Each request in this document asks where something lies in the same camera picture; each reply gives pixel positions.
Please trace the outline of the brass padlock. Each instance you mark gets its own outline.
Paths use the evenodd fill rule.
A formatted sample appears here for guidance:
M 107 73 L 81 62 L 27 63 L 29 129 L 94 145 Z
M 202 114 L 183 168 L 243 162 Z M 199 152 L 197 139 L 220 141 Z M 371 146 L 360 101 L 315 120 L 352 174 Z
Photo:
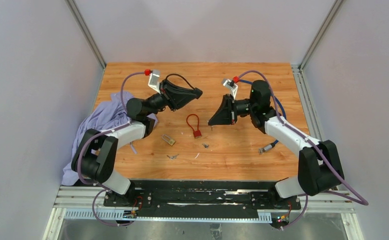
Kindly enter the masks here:
M 172 137 L 166 135 L 166 134 L 163 134 L 161 136 L 161 138 L 167 143 L 169 144 L 170 146 L 173 146 L 175 143 L 176 143 L 176 140 L 173 139 Z

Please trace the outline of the brass padlock keys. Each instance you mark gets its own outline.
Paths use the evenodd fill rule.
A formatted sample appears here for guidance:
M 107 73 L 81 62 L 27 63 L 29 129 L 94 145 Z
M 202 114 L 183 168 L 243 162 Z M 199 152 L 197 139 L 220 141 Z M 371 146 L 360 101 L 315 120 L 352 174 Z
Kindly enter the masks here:
M 179 154 L 167 155 L 167 157 L 168 157 L 170 160 L 175 160 L 175 159 L 177 159 L 178 156 L 179 156 Z

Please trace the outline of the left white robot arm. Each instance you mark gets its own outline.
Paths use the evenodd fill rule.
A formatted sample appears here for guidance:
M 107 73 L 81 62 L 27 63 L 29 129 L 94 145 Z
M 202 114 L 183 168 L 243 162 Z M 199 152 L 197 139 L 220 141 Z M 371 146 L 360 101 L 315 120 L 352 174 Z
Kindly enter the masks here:
M 155 94 L 127 102 L 125 108 L 130 121 L 110 129 L 87 130 L 71 162 L 71 169 L 83 183 L 95 183 L 116 193 L 116 200 L 124 207 L 135 202 L 136 193 L 131 190 L 132 182 L 114 169 L 117 150 L 152 133 L 155 120 L 150 114 L 165 108 L 179 110 L 203 94 L 197 87 L 184 88 L 168 79 L 150 80 L 147 85 Z

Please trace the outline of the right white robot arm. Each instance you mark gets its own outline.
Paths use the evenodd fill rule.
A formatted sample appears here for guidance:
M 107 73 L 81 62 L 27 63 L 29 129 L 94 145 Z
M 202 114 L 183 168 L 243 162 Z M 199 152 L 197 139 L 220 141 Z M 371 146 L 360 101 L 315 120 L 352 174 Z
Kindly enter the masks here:
M 290 124 L 272 106 L 272 91 L 264 80 L 250 85 L 249 98 L 236 100 L 238 85 L 224 79 L 222 85 L 230 90 L 223 95 L 218 110 L 208 121 L 209 126 L 234 125 L 238 118 L 249 116 L 255 128 L 286 146 L 298 156 L 297 176 L 278 181 L 268 194 L 268 202 L 274 208 L 282 208 L 289 197 L 315 196 L 341 184 L 343 170 L 336 145 L 320 141 L 301 132 Z

